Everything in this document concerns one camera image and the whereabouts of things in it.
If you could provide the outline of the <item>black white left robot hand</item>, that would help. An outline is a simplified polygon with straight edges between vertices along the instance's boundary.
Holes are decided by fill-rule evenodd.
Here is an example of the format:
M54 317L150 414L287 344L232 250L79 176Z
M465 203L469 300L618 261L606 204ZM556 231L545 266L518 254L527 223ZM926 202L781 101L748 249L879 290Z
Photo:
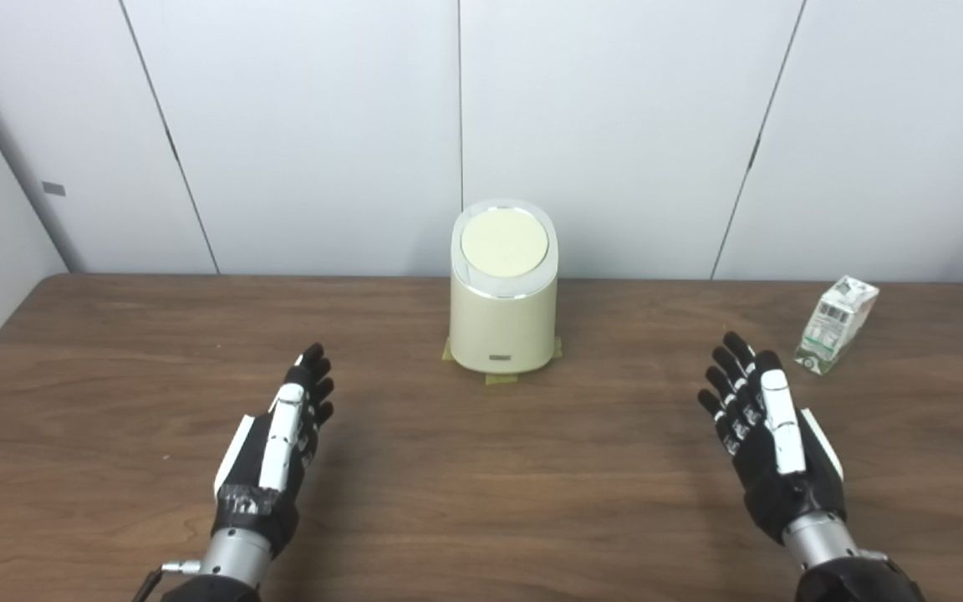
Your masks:
M214 482L217 517L212 533L255 533L277 558L297 533L298 496L318 434L334 412L335 382L324 346L306 348L287 370L264 414L245 415Z

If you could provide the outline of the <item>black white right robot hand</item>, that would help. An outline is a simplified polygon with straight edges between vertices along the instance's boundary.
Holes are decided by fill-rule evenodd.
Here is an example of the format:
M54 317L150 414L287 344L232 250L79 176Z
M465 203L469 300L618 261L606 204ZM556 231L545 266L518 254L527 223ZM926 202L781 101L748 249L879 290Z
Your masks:
M727 331L711 351L698 403L744 488L750 518L769 538L814 512L846 518L840 462L818 424L792 400L775 351Z

